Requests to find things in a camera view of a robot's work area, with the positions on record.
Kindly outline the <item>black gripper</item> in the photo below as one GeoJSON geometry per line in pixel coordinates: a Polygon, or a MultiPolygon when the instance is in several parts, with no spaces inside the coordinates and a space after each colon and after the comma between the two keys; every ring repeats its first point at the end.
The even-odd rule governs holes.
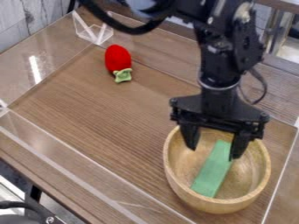
{"type": "Polygon", "coordinates": [[[234,135],[230,160],[239,159],[251,140],[262,139],[270,115],[246,103],[235,88],[204,88],[199,94],[173,97],[171,119],[176,121],[185,146],[195,151],[200,128],[227,131],[234,135]]]}

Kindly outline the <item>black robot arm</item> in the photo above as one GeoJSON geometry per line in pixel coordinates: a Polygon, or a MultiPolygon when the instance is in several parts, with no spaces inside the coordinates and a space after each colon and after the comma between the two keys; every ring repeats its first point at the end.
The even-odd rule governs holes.
{"type": "Polygon", "coordinates": [[[147,30],[176,16],[192,23],[200,47],[200,93],[175,97],[171,118],[177,122],[189,149],[199,143],[199,128],[234,135],[228,157],[240,158],[248,143],[264,135],[268,114],[240,90],[242,76],[259,77],[255,66],[264,46],[256,32],[252,0],[127,0],[135,13],[148,19],[147,30]]]}

